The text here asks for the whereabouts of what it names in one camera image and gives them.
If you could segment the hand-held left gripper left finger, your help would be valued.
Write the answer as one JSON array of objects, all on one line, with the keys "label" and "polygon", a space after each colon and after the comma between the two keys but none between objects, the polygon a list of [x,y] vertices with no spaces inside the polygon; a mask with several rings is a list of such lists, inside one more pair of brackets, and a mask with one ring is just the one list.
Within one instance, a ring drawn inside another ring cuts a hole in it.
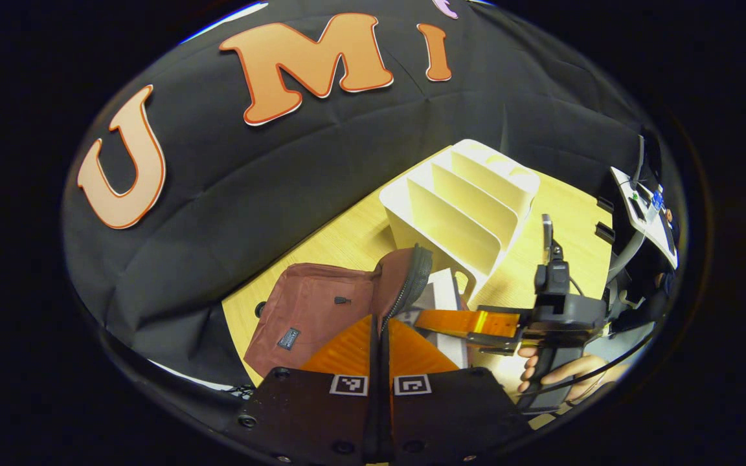
[{"label": "hand-held left gripper left finger", "polygon": [[378,320],[365,316],[311,366],[273,368],[237,413],[237,440],[273,465],[363,465],[376,448]]}]

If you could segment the white bookshelf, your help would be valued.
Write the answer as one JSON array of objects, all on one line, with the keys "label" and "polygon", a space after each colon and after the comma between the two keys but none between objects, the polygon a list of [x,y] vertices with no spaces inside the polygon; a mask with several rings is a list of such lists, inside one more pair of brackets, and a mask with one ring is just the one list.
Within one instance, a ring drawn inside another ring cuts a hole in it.
[{"label": "white bookshelf", "polygon": [[383,186],[379,201],[396,246],[433,252],[433,269],[467,278],[475,297],[514,247],[541,178],[494,148],[464,139]]}]

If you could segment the black backdrop cloth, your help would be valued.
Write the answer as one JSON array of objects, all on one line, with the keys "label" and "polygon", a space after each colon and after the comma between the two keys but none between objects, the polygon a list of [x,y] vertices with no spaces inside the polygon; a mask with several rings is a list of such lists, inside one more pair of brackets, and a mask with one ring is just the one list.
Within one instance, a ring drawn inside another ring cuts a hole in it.
[{"label": "black backdrop cloth", "polygon": [[479,0],[267,0],[177,45],[85,131],[62,198],[98,330],[242,384],[220,301],[434,151],[474,139],[587,194],[610,167],[671,185],[659,121],[607,71]]}]

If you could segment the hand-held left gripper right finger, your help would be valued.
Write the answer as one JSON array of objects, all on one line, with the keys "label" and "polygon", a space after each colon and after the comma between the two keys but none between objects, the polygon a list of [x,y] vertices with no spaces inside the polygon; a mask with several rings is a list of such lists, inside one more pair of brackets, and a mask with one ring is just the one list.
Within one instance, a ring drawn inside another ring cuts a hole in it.
[{"label": "hand-held left gripper right finger", "polygon": [[388,322],[390,465],[495,465],[534,433],[486,368],[458,368],[417,331]]}]

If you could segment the grey equipment stand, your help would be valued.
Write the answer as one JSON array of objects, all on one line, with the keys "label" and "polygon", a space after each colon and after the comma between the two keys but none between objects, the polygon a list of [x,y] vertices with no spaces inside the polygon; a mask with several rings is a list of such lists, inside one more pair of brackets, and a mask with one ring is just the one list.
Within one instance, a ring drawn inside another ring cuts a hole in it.
[{"label": "grey equipment stand", "polygon": [[616,276],[625,272],[631,277],[630,286],[618,289],[618,304],[625,309],[612,317],[607,325],[607,337],[659,322],[664,307],[671,297],[676,268],[657,248],[624,247],[616,259],[623,265]]}]

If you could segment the maroon schoolbag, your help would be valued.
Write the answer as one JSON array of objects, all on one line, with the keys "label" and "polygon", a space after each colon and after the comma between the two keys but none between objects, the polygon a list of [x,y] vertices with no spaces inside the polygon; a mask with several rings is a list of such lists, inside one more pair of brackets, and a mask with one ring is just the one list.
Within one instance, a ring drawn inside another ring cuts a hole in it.
[{"label": "maroon schoolbag", "polygon": [[365,316],[377,318],[380,339],[388,322],[422,294],[432,272],[433,252],[423,247],[391,251],[373,269],[294,263],[264,300],[243,359],[261,377],[277,366],[311,366]]}]

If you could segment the grey portrait cover book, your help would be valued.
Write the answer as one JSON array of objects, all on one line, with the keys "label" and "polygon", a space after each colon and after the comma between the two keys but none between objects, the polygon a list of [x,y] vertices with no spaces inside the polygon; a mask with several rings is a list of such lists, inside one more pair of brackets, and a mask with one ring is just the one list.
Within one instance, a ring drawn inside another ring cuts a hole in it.
[{"label": "grey portrait cover book", "polygon": [[469,353],[464,339],[419,328],[416,321],[426,309],[463,310],[458,284],[451,269],[432,272],[427,278],[424,291],[418,298],[394,318],[403,322],[441,351],[459,369],[469,368]]}]

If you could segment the white electronic device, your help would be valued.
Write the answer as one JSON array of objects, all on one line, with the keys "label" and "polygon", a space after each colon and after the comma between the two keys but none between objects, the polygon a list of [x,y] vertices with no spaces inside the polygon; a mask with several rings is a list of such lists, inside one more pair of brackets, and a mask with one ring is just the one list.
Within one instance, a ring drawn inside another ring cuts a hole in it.
[{"label": "white electronic device", "polygon": [[665,214],[659,212],[660,204],[653,200],[654,193],[643,186],[642,183],[633,184],[633,180],[618,168],[610,167],[609,170],[616,182],[616,189],[618,189],[618,193],[624,201],[629,224],[635,231],[627,243],[624,253],[610,268],[609,276],[613,277],[616,272],[621,271],[633,259],[645,241],[654,244],[661,254],[666,257],[672,269],[677,269],[679,263],[678,248],[675,244],[672,227]]}]

